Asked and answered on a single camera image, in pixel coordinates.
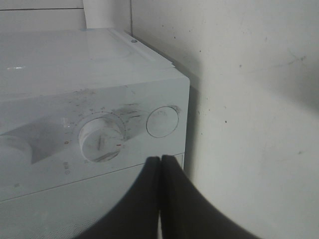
white wall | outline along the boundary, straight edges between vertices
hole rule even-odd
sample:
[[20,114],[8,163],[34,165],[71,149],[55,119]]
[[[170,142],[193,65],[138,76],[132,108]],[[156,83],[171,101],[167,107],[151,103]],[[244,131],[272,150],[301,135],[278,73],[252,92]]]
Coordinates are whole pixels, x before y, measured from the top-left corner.
[[83,0],[87,28],[115,27],[131,32],[130,0]]
[[133,33],[191,78],[186,170],[268,239],[319,235],[318,0],[133,0]]
[[86,28],[82,0],[1,0],[0,32]]

washing machine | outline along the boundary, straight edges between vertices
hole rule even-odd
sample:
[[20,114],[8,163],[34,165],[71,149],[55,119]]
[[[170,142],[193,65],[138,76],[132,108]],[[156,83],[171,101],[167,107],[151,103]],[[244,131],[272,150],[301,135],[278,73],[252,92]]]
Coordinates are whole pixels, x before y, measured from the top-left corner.
[[189,80],[115,29],[0,34],[0,239],[72,238],[149,156],[183,166]]

round knob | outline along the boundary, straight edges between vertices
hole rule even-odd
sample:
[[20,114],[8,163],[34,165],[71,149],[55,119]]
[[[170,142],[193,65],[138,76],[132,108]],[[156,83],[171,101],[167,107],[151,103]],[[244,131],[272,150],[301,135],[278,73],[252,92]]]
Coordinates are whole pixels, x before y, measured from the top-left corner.
[[83,156],[93,162],[105,162],[117,156],[124,142],[119,125],[108,118],[86,123],[79,133]]
[[178,125],[178,114],[171,107],[161,107],[153,111],[147,121],[147,130],[155,138],[166,137]]
[[0,186],[21,183],[29,173],[32,149],[27,141],[11,135],[0,136]]

white washing machine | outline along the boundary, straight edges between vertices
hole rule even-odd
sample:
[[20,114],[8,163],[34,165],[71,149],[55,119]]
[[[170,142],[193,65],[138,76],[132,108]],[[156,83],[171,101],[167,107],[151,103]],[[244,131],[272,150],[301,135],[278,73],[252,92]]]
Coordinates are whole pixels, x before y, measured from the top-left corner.
[[72,238],[149,156],[183,165],[189,80],[114,29],[0,34],[0,239]]

black object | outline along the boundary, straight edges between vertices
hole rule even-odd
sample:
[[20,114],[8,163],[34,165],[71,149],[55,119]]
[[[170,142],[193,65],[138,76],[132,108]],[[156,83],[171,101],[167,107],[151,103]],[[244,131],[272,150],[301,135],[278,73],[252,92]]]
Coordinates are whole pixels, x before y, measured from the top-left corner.
[[162,157],[159,195],[163,239],[257,239],[214,208],[173,156]]
[[124,198],[75,239],[257,239],[214,208],[174,156],[148,158]]
[[75,239],[156,239],[160,158],[152,157],[124,198]]

